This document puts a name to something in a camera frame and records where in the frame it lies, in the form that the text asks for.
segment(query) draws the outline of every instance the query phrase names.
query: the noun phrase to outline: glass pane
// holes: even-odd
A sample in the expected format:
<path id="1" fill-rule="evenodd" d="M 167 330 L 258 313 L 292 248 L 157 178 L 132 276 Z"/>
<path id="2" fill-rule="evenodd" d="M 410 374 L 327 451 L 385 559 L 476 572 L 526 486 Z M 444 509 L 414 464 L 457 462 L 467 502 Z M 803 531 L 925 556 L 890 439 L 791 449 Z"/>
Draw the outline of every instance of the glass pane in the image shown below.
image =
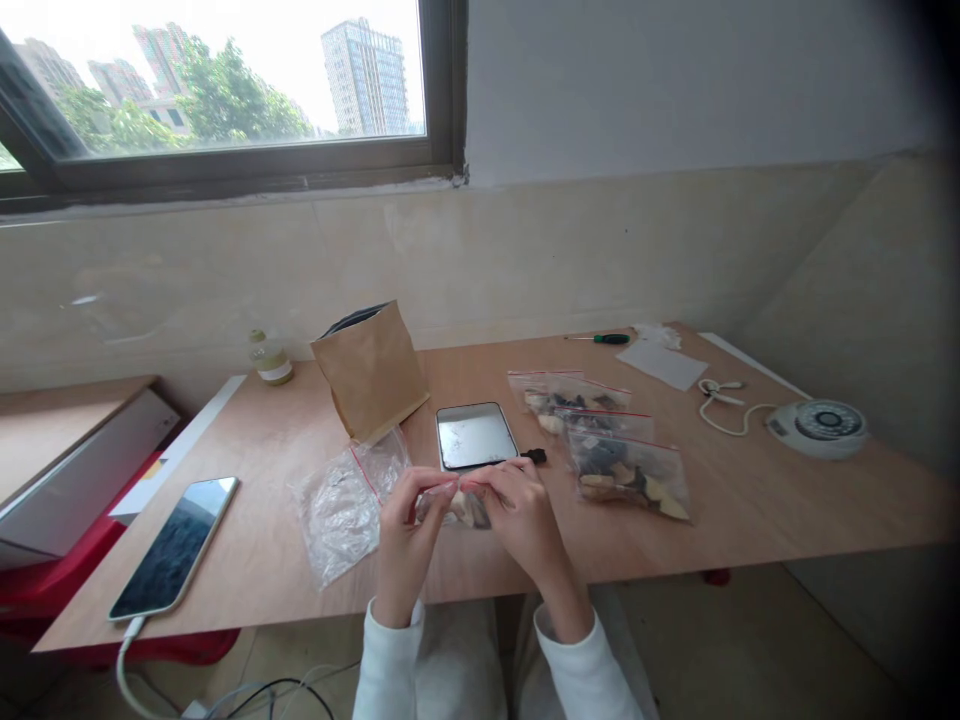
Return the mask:
<path id="1" fill-rule="evenodd" d="M 425 134 L 417 0 L 4 5 L 4 33 L 93 155 Z"/>
<path id="2" fill-rule="evenodd" d="M 4 170 L 23 170 L 16 158 L 3 145 L 0 145 L 0 172 Z"/>

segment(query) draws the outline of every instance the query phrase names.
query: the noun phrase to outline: small scale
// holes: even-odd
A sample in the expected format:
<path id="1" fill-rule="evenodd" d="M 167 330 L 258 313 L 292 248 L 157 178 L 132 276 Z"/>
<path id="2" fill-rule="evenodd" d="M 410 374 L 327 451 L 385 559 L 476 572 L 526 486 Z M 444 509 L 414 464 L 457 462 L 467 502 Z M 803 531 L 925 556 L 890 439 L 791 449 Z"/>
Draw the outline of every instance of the small scale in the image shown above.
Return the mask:
<path id="1" fill-rule="evenodd" d="M 836 400 L 807 400 L 774 410 L 765 424 L 784 445 L 824 460 L 845 460 L 869 437 L 867 421 L 856 409 Z"/>
<path id="2" fill-rule="evenodd" d="M 517 443 L 495 402 L 438 410 L 437 438 L 444 470 L 462 473 L 517 457 Z"/>

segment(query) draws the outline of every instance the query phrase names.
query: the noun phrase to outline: small bottle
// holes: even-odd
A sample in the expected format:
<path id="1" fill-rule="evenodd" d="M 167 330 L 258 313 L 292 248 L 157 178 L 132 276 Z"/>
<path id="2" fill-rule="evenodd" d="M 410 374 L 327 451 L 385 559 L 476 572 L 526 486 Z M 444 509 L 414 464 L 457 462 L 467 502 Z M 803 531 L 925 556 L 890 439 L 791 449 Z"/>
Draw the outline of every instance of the small bottle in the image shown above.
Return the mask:
<path id="1" fill-rule="evenodd" d="M 267 340 L 263 330 L 251 330 L 250 359 L 267 385 L 283 385 L 293 379 L 293 365 L 280 343 Z"/>

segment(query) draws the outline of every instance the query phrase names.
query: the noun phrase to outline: white wall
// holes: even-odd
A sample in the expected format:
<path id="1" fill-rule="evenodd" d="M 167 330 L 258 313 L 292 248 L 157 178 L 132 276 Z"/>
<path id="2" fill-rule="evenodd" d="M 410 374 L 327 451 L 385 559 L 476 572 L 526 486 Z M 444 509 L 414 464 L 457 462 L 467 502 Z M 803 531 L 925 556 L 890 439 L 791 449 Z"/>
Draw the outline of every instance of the white wall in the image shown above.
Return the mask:
<path id="1" fill-rule="evenodd" d="M 817 397 L 849 402 L 884 442 L 954 477 L 956 208 L 943 162 L 887 165 L 736 344 Z M 911 548 L 790 563 L 894 677 L 933 669 L 928 623 L 950 597 L 955 557 Z"/>
<path id="2" fill-rule="evenodd" d="M 398 298 L 418 347 L 682 319 L 728 331 L 875 172 L 665 173 L 0 228 L 0 391 L 159 373 L 196 410 L 246 370 Z"/>
<path id="3" fill-rule="evenodd" d="M 929 73 L 888 5 L 471 2 L 470 182 L 820 162 L 929 142 Z"/>

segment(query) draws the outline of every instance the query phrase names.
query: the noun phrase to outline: white sleeve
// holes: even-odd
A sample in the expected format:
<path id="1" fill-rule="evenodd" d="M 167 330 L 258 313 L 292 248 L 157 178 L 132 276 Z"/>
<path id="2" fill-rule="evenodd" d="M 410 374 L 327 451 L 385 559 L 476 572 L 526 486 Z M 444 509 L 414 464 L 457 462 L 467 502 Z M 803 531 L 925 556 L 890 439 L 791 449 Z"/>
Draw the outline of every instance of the white sleeve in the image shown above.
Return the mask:
<path id="1" fill-rule="evenodd" d="M 395 630 L 373 619 L 374 600 L 367 605 L 363 621 L 363 657 L 353 720 L 415 720 L 414 672 L 423 637 L 423 603 L 417 600 L 410 627 Z"/>
<path id="2" fill-rule="evenodd" d="M 557 642 L 545 605 L 537 608 L 533 622 L 568 720 L 643 720 L 596 610 L 593 630 L 576 645 Z"/>

